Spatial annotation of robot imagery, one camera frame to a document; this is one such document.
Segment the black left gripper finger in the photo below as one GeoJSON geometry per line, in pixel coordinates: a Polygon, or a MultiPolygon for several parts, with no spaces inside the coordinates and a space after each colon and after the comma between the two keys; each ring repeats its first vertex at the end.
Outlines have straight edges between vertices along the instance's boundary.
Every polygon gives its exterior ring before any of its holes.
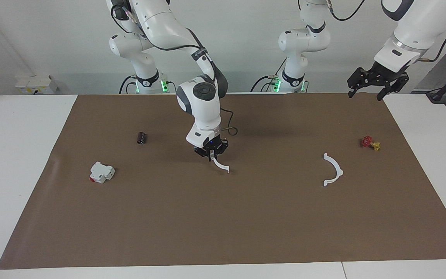
{"type": "Polygon", "coordinates": [[[382,79],[382,86],[384,87],[378,94],[377,94],[377,101],[382,101],[386,95],[389,95],[391,93],[398,93],[402,88],[407,84],[409,81],[408,74],[402,74],[398,78],[396,78],[393,81],[388,81],[387,79],[382,79]]]}
{"type": "Polygon", "coordinates": [[[375,71],[357,68],[348,78],[348,97],[352,98],[358,90],[372,86],[374,81],[376,81],[375,71]]]}

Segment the white half-ring pipe clamp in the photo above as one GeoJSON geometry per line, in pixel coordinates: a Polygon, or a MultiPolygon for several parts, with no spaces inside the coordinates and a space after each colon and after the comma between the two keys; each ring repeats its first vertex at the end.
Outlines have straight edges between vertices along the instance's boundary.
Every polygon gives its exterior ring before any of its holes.
{"type": "Polygon", "coordinates": [[[340,164],[334,158],[330,157],[326,152],[323,154],[323,159],[331,163],[333,168],[336,170],[336,176],[334,178],[326,179],[323,181],[323,186],[327,187],[327,185],[336,182],[344,174],[344,171],[341,169],[340,164]]]}
{"type": "Polygon", "coordinates": [[[228,166],[228,165],[223,165],[223,164],[219,163],[218,160],[216,159],[216,157],[212,157],[212,162],[213,162],[219,169],[225,170],[228,174],[230,173],[230,166],[228,166]]]}

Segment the brown table mat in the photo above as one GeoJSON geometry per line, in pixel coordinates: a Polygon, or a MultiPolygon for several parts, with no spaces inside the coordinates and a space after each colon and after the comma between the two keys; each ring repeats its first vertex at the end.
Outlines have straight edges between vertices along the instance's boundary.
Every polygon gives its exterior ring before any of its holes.
{"type": "Polygon", "coordinates": [[[374,94],[222,106],[239,130],[218,155],[229,174],[186,141],[175,95],[77,97],[0,269],[446,258],[446,208],[374,94]],[[325,152],[344,171],[327,187],[325,152]],[[104,184],[97,161],[116,170],[104,184]]]}

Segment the red handwheel yellow valve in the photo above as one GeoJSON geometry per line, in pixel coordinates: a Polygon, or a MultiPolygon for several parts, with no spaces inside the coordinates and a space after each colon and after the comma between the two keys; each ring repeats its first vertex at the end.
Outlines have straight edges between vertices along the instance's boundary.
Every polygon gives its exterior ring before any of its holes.
{"type": "Polygon", "coordinates": [[[371,136],[365,136],[360,140],[360,146],[362,148],[370,148],[375,151],[379,151],[381,144],[379,142],[373,141],[371,136]]]}

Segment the white circuit breaker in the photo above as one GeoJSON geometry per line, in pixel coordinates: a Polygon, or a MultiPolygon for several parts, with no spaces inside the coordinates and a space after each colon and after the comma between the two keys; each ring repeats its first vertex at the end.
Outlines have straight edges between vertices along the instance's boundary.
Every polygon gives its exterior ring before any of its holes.
{"type": "Polygon", "coordinates": [[[91,182],[104,184],[104,182],[113,178],[116,170],[113,166],[104,165],[97,161],[92,165],[90,172],[89,180],[91,182]]]}

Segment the white power strip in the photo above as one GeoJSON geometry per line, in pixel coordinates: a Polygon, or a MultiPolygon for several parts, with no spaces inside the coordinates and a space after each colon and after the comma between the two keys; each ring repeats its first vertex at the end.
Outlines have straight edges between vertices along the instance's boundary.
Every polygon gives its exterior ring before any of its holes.
{"type": "Polygon", "coordinates": [[[15,89],[21,94],[56,94],[58,85],[50,75],[20,78],[15,89]]]}

